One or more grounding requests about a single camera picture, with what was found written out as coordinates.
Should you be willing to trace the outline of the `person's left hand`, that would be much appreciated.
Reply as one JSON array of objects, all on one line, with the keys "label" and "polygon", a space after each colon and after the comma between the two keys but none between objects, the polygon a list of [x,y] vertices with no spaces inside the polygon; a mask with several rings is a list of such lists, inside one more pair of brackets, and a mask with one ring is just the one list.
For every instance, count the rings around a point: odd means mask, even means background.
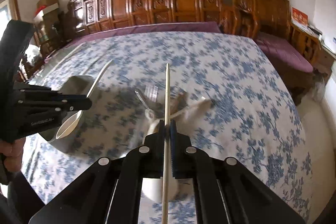
[{"label": "person's left hand", "polygon": [[6,157],[4,166],[9,172],[18,172],[21,170],[25,142],[26,138],[18,139],[13,143],[1,140],[1,154]]}]

